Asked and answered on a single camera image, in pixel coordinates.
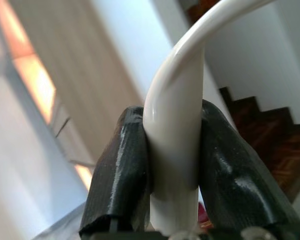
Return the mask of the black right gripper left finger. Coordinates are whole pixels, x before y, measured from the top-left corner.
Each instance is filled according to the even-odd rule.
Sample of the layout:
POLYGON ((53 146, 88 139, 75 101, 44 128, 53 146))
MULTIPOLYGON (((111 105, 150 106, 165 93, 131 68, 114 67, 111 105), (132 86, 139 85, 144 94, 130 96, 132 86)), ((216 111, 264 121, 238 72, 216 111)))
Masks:
POLYGON ((143 232, 150 218, 151 171, 143 107, 126 108, 97 161, 79 236, 143 232))

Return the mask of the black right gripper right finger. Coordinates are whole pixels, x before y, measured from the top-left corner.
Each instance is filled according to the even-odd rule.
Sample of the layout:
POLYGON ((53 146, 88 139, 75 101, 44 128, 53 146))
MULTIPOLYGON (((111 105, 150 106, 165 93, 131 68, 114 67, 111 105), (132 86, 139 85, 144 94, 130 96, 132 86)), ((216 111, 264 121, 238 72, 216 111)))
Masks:
POLYGON ((213 103, 202 101, 198 183, 216 228, 300 224, 256 151, 213 103))

